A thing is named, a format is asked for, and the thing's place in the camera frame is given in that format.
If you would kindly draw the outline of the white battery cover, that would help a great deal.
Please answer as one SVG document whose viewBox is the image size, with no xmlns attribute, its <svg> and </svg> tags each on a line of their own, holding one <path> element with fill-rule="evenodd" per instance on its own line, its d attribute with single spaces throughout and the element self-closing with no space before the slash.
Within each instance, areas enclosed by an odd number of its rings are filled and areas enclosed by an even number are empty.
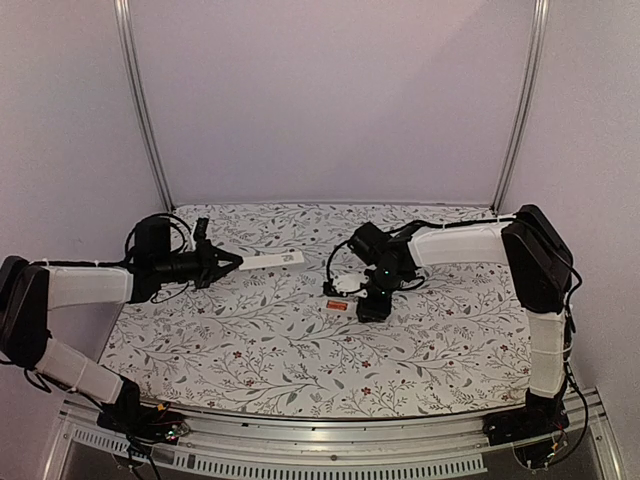
<svg viewBox="0 0 640 480">
<path fill-rule="evenodd" d="M 242 258 L 239 266 L 241 271 L 256 270 L 272 267 L 283 267 L 288 265 L 298 265 L 305 262 L 300 251 L 285 252 L 280 254 L 247 256 Z"/>
</svg>

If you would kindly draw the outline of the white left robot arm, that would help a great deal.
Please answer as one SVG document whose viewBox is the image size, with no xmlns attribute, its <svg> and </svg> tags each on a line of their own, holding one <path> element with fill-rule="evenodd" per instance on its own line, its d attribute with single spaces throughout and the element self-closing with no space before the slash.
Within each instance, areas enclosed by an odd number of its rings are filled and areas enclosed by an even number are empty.
<svg viewBox="0 0 640 480">
<path fill-rule="evenodd" d="M 5 363 L 61 383 L 110 405 L 111 419 L 128 434 L 148 426 L 148 412 L 131 397 L 137 385 L 55 339 L 49 314 L 90 304 L 140 304 L 166 284 L 206 289 L 238 269 L 243 259 L 207 237 L 208 219 L 188 226 L 153 214 L 139 221 L 117 262 L 29 261 L 8 256 L 1 265 L 1 352 Z"/>
</svg>

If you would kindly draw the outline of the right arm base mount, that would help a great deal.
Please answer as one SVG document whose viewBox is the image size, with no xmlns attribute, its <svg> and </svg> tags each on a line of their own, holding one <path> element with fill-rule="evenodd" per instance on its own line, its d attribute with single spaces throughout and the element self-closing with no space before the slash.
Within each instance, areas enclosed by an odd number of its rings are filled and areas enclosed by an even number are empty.
<svg viewBox="0 0 640 480">
<path fill-rule="evenodd" d="M 486 415 L 482 431 L 489 444 L 496 446 L 556 433 L 563 438 L 568 426 L 561 394 L 546 398 L 527 391 L 523 407 Z M 561 442 L 548 438 L 517 447 L 514 455 L 523 467 L 537 470 L 548 467 L 561 446 Z"/>
</svg>

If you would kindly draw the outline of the white remote control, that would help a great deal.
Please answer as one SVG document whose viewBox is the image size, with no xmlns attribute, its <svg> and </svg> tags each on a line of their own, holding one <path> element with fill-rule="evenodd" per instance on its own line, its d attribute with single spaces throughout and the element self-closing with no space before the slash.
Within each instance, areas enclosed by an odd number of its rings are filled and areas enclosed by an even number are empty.
<svg viewBox="0 0 640 480">
<path fill-rule="evenodd" d="M 321 303 L 321 311 L 333 315 L 354 316 L 357 302 L 345 299 L 328 298 Z"/>
</svg>

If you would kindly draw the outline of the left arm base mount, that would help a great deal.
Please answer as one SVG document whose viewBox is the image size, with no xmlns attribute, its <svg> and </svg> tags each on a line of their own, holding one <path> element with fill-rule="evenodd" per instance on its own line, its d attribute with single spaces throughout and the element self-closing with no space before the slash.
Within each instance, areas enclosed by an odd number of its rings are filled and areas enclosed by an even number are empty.
<svg viewBox="0 0 640 480">
<path fill-rule="evenodd" d="M 190 433 L 185 416 L 173 411 L 170 402 L 143 405 L 139 386 L 125 377 L 121 380 L 115 402 L 100 404 L 99 427 L 124 434 L 135 445 L 176 445 Z"/>
</svg>

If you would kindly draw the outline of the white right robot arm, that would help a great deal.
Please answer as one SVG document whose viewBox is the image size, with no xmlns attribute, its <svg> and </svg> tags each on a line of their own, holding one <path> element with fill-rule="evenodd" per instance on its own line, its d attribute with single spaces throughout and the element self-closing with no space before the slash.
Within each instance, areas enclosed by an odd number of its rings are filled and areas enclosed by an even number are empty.
<svg viewBox="0 0 640 480">
<path fill-rule="evenodd" d="M 571 298 L 580 277 L 573 255 L 535 205 L 494 219 L 436 224 L 413 220 L 384 231 L 368 222 L 346 246 L 366 265 L 362 274 L 333 280 L 340 296 L 358 298 L 362 322 L 383 321 L 392 296 L 417 280 L 419 271 L 445 264 L 491 264 L 509 271 L 516 298 L 529 322 L 531 367 L 528 391 L 539 397 L 517 415 L 517 427 L 537 436 L 556 417 L 554 404 L 567 381 L 565 363 L 575 326 Z"/>
</svg>

